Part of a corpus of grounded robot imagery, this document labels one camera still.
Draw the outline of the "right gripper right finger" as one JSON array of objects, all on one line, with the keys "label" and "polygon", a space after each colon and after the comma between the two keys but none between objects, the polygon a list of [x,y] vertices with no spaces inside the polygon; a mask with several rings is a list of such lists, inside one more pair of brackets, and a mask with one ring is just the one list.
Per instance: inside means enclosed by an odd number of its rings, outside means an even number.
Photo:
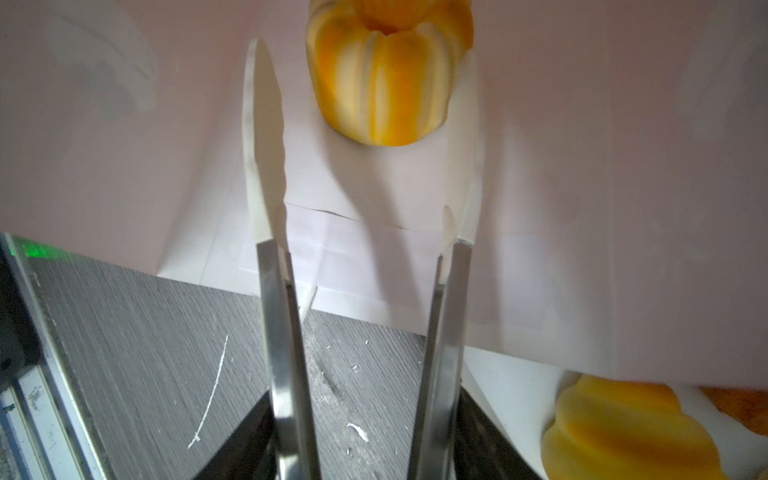
[{"label": "right gripper right finger", "polygon": [[464,387],[456,417],[454,469],[458,480],[540,479]]}]

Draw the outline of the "yellow shell fake bread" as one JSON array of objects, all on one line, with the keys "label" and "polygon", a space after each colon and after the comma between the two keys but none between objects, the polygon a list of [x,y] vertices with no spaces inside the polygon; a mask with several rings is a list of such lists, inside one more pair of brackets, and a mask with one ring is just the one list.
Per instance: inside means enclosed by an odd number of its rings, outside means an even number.
[{"label": "yellow shell fake bread", "polygon": [[714,440],[662,384],[582,375],[540,447],[550,479],[724,479]]}]

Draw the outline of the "red white paper bag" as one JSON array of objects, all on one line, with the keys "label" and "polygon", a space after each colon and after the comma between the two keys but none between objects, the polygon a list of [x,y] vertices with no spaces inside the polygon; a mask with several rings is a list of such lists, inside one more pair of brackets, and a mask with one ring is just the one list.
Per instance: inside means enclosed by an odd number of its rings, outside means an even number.
[{"label": "red white paper bag", "polygon": [[423,332],[463,112],[401,147],[318,106],[309,57],[442,45],[470,15],[484,113],[468,343],[619,379],[767,384],[767,5],[5,1],[1,227],[167,279],[258,291],[245,57],[279,84],[288,242],[315,307]]}]

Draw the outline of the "brown fake croissant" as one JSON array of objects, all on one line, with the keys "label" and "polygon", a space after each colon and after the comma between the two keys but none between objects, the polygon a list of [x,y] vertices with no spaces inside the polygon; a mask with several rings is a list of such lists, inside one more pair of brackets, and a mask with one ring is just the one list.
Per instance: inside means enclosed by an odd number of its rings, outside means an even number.
[{"label": "brown fake croissant", "polygon": [[758,435],[767,435],[767,392],[756,389],[700,387],[721,412]]}]

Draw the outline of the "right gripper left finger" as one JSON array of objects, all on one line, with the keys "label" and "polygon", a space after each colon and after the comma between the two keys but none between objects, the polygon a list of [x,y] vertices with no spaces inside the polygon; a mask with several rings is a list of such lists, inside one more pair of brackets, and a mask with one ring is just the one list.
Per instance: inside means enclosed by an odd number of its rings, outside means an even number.
[{"label": "right gripper left finger", "polygon": [[276,478],[275,420],[267,390],[194,479]]}]

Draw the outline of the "yellow ring fake bread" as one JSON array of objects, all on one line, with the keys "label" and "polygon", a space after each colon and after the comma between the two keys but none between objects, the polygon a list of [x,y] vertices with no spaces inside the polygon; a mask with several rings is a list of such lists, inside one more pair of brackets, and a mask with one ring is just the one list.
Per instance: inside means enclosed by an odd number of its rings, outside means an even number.
[{"label": "yellow ring fake bread", "polygon": [[306,52],[318,107],[365,145],[412,144],[448,113],[474,43],[469,1],[312,1]]}]

